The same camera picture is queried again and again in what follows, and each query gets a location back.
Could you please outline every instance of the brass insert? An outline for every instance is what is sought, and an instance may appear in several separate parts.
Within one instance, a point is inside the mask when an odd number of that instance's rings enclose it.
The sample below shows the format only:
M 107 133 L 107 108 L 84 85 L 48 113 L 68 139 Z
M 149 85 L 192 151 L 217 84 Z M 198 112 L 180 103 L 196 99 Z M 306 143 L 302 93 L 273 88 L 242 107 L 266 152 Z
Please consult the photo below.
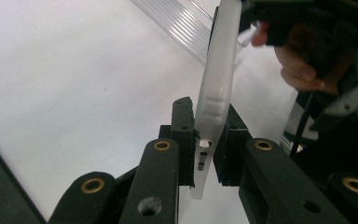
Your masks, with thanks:
M 86 180 L 81 185 L 81 191 L 85 194 L 96 193 L 101 189 L 103 189 L 103 186 L 104 186 L 104 180 L 99 177 L 95 177 Z
M 155 149 L 160 150 L 160 151 L 164 151 L 164 150 L 168 150 L 171 148 L 171 144 L 169 142 L 166 141 L 159 141 L 156 142 L 156 144 L 154 145 Z
M 358 178 L 355 177 L 344 177 L 342 178 L 342 184 L 347 189 L 350 189 L 351 191 L 358 193 Z
M 266 141 L 261 141 L 261 140 L 255 142 L 255 147 L 257 147 L 258 149 L 261 149 L 261 150 L 266 150 L 266 151 L 273 149 L 273 146 L 271 143 L 266 142 Z

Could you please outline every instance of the white plastic object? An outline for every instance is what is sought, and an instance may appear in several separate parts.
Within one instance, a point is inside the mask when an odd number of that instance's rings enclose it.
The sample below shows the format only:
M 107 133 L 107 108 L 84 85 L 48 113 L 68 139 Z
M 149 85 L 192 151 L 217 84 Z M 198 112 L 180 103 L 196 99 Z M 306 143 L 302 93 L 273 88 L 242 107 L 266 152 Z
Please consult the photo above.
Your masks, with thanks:
M 191 197 L 201 199 L 206 177 L 224 129 L 231 97 L 232 78 L 241 18 L 241 0 L 222 0 L 206 58 L 194 128 L 196 143 Z

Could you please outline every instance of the human hand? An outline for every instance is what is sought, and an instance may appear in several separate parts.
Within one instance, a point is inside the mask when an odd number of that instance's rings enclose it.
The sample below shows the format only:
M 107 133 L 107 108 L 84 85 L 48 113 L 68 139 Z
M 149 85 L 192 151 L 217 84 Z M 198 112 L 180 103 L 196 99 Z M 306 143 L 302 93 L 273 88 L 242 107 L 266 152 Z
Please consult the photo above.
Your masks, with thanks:
M 260 23 L 259 32 L 252 39 L 253 46 L 265 45 L 268 39 L 269 25 Z M 349 53 L 338 55 L 336 63 L 324 77 L 319 79 L 314 67 L 306 62 L 315 48 L 319 35 L 306 25 L 295 25 L 283 47 L 275 47 L 278 61 L 282 65 L 283 80 L 299 91 L 322 91 L 338 95 L 337 83 L 350 67 L 352 58 Z

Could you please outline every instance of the white surface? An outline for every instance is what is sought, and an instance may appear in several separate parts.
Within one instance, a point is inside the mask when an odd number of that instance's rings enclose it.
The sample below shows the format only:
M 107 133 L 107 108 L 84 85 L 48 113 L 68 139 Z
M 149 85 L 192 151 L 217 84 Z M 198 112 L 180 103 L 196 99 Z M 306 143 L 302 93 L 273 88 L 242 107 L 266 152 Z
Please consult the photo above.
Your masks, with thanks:
M 196 141 L 194 160 L 195 188 L 191 189 L 191 197 L 194 199 L 202 199 L 213 154 L 226 125 L 234 77 L 241 6 L 240 0 L 222 0 L 214 21 L 194 120 L 194 129 L 200 135 L 200 139 Z M 211 145 L 203 147 L 200 140 L 208 141 Z M 201 159 L 201 153 L 207 153 L 205 160 Z
M 203 67 L 129 0 L 0 1 L 0 154 L 48 219 L 71 183 L 119 176 L 197 103 Z M 232 104 L 254 137 L 279 141 L 296 93 L 271 49 L 238 54 Z M 244 223 L 237 188 L 211 169 L 202 201 L 181 188 L 180 223 Z

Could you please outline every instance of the black cable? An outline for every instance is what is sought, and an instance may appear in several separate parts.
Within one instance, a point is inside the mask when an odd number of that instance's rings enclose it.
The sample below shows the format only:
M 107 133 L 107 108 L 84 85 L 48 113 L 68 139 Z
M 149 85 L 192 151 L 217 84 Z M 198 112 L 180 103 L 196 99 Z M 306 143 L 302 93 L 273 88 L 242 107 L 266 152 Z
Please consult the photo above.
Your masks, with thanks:
M 300 122 L 298 123 L 295 140 L 293 141 L 292 150 L 290 151 L 290 158 L 294 159 L 297 153 L 298 145 L 301 140 L 302 134 L 304 132 L 305 126 L 307 124 L 308 118 L 310 117 L 310 106 L 312 105 L 314 96 L 313 93 L 310 94 L 307 104 L 304 107 L 303 114 L 301 115 Z

